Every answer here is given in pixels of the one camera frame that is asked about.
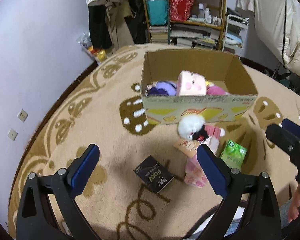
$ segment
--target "teal bag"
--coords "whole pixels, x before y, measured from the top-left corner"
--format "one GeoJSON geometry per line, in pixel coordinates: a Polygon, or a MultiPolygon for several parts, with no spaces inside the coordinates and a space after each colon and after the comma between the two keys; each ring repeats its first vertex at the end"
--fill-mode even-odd
{"type": "Polygon", "coordinates": [[[150,18],[150,25],[165,25],[168,20],[167,0],[146,0],[146,4],[150,18]]]}

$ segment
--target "power socket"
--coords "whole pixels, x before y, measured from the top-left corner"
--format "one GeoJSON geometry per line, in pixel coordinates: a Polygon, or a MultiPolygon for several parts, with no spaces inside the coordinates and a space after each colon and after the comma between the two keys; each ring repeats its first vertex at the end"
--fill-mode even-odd
{"type": "Polygon", "coordinates": [[[27,119],[27,117],[28,117],[28,113],[27,113],[25,110],[21,109],[20,112],[19,112],[19,114],[17,115],[17,117],[18,117],[22,122],[24,122],[24,121],[27,119]]]}
{"type": "Polygon", "coordinates": [[[18,135],[18,133],[17,133],[15,130],[13,130],[12,128],[10,128],[10,130],[9,130],[9,132],[8,132],[8,137],[9,137],[12,141],[14,141],[14,140],[16,139],[17,135],[18,135]]]}

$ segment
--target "blue gripper pad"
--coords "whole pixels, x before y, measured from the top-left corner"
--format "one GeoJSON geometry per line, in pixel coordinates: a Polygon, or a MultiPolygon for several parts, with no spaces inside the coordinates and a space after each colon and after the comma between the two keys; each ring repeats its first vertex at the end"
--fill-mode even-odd
{"type": "Polygon", "coordinates": [[[100,157],[99,147],[90,144],[80,158],[74,159],[68,168],[67,183],[71,196],[81,195],[100,157]]]}
{"type": "Polygon", "coordinates": [[[214,192],[226,198],[227,196],[227,182],[225,176],[219,170],[217,162],[223,162],[223,160],[217,158],[209,147],[205,144],[202,144],[197,149],[197,159],[198,162],[206,174],[214,192]]]}
{"type": "Polygon", "coordinates": [[[290,121],[289,119],[283,119],[282,128],[294,134],[300,139],[300,126],[290,121]]]}

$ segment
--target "screw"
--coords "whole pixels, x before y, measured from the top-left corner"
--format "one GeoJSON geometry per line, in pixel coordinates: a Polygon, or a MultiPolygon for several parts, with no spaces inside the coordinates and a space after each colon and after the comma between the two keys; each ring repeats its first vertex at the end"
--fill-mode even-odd
{"type": "Polygon", "coordinates": [[[261,173],[262,177],[264,177],[265,179],[269,178],[269,174],[266,173],[265,171],[263,173],[261,173]]]}
{"type": "Polygon", "coordinates": [[[34,179],[35,177],[35,173],[34,172],[31,172],[28,176],[29,179],[34,179]]]}
{"type": "Polygon", "coordinates": [[[58,174],[61,176],[61,175],[64,175],[66,174],[67,170],[65,168],[61,168],[58,170],[58,174]]]}
{"type": "Polygon", "coordinates": [[[240,171],[239,171],[237,168],[232,168],[232,169],[231,169],[231,173],[234,174],[234,175],[239,174],[239,172],[240,172],[240,171]]]}

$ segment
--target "red patterned bag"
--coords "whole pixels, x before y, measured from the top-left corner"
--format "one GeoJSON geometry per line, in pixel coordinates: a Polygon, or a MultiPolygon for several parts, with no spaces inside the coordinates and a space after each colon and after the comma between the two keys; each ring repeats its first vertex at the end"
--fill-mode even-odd
{"type": "Polygon", "coordinates": [[[184,22],[189,19],[194,0],[169,0],[170,20],[184,22]]]}

